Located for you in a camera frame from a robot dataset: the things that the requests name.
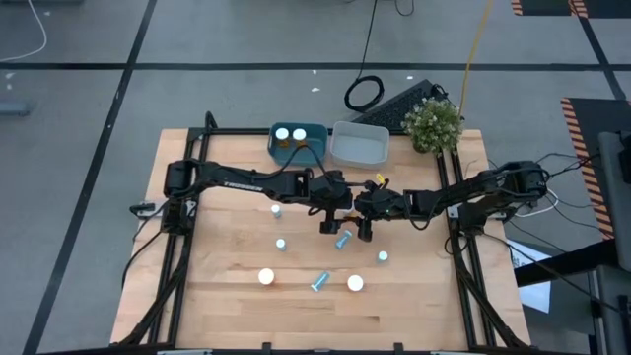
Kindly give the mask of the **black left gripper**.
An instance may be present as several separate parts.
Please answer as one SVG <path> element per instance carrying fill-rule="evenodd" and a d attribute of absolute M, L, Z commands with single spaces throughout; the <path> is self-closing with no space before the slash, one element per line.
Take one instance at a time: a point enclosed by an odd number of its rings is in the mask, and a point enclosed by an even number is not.
<path fill-rule="evenodd" d="M 310 206 L 315 209 L 354 207 L 354 196 L 339 170 L 329 171 L 310 180 Z"/>

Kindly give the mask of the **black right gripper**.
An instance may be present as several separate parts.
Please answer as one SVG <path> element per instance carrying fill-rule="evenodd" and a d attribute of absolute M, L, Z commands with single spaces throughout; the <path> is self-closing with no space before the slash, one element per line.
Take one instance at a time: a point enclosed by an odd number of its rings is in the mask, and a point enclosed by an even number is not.
<path fill-rule="evenodd" d="M 406 200 L 402 193 L 386 187 L 377 187 L 356 195 L 355 210 L 368 207 L 367 218 L 371 220 L 404 220 L 408 218 Z"/>

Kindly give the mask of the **white plastic bin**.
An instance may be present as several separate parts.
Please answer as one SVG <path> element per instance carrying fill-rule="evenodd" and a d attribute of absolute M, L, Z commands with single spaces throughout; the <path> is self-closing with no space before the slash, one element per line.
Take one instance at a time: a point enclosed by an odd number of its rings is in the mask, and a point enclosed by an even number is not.
<path fill-rule="evenodd" d="M 388 147 L 385 127 L 348 121 L 333 125 L 330 154 L 336 165 L 378 170 L 387 161 Z"/>

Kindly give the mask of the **teal plastic bin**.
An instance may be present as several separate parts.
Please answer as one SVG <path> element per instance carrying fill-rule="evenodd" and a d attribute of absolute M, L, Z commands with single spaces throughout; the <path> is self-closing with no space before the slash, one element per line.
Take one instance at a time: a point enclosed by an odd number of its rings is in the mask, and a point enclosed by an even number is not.
<path fill-rule="evenodd" d="M 284 127 L 289 130 L 288 148 L 276 146 L 274 132 L 277 128 Z M 292 132 L 297 128 L 303 128 L 307 132 L 308 145 L 297 147 L 292 139 Z M 267 151 L 274 162 L 283 166 L 290 162 L 294 166 L 311 167 L 316 166 L 316 158 L 323 163 L 327 148 L 328 130 L 321 124 L 297 123 L 297 122 L 277 122 L 269 130 Z"/>

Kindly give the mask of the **black keyboard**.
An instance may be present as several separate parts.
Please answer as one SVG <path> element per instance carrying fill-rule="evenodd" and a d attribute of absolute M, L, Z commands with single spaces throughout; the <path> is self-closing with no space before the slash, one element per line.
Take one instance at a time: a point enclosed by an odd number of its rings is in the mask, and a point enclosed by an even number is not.
<path fill-rule="evenodd" d="M 401 122 L 415 107 L 423 105 L 423 101 L 435 99 L 445 101 L 449 94 L 439 84 L 429 80 L 410 87 L 395 97 L 369 109 L 366 113 L 352 120 L 352 123 L 381 126 L 389 131 L 402 132 Z"/>

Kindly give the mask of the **green potted plant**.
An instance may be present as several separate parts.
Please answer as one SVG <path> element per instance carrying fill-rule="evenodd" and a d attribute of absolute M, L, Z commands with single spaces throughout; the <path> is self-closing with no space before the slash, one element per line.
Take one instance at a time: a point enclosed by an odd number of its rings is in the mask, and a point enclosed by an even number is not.
<path fill-rule="evenodd" d="M 400 125 L 417 152 L 437 155 L 453 150 L 463 131 L 458 108 L 449 101 L 434 98 L 415 105 Z"/>

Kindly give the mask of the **white paper sheet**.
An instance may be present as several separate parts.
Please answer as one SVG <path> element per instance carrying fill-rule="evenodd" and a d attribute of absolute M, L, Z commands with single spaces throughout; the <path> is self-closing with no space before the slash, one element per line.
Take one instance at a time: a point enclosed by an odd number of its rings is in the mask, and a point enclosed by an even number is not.
<path fill-rule="evenodd" d="M 511 260 L 515 269 L 522 266 L 530 265 L 535 260 L 542 261 L 546 258 L 549 258 L 548 254 L 524 246 L 520 243 L 508 241 L 508 244 L 511 246 Z M 550 293 L 550 281 L 519 287 L 519 294 L 522 304 L 545 314 L 548 314 L 550 309 Z"/>

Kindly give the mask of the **black desk top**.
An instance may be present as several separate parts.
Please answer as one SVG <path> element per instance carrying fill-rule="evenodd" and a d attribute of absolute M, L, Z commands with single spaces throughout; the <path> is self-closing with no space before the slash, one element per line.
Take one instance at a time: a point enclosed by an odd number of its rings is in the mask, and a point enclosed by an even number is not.
<path fill-rule="evenodd" d="M 631 271 L 631 249 L 620 247 L 616 240 L 604 240 L 518 267 L 515 276 L 519 286 L 529 286 L 591 271 L 602 265 Z"/>

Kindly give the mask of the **black mat orange striped edge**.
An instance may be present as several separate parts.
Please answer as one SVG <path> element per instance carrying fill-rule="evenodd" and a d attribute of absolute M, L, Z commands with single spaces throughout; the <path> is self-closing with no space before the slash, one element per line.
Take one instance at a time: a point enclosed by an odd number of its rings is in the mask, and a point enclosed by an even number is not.
<path fill-rule="evenodd" d="M 611 240 L 615 233 L 608 205 L 605 203 L 607 184 L 597 156 L 597 137 L 602 132 L 631 132 L 631 102 L 563 98 L 561 108 L 576 156 L 579 159 L 593 158 L 580 171 L 589 200 L 594 205 L 596 227 L 604 240 Z"/>
<path fill-rule="evenodd" d="M 631 19 L 631 0 L 511 0 L 518 16 Z"/>

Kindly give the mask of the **grey cabinet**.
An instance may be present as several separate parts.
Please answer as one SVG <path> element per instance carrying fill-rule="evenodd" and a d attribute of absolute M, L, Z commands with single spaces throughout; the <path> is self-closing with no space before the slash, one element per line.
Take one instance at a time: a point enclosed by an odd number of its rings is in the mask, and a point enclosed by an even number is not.
<path fill-rule="evenodd" d="M 631 272 L 631 131 L 597 137 L 618 263 Z"/>

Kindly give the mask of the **grey base plate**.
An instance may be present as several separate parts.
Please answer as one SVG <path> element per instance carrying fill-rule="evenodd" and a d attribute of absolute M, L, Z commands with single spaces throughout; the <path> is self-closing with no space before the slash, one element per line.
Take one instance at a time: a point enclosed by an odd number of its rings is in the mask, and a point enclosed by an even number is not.
<path fill-rule="evenodd" d="M 129 212 L 138 219 L 150 219 L 162 214 L 164 203 L 153 201 L 142 201 L 138 204 L 131 205 Z"/>
<path fill-rule="evenodd" d="M 455 218 L 457 219 L 459 217 L 458 215 L 458 208 L 460 207 L 460 203 L 453 205 L 453 206 L 449 206 L 447 208 L 447 214 L 450 218 Z M 503 220 L 507 217 L 507 213 L 504 211 L 500 211 L 500 212 L 495 212 L 493 214 L 488 215 L 488 218 L 494 219 L 494 220 Z"/>

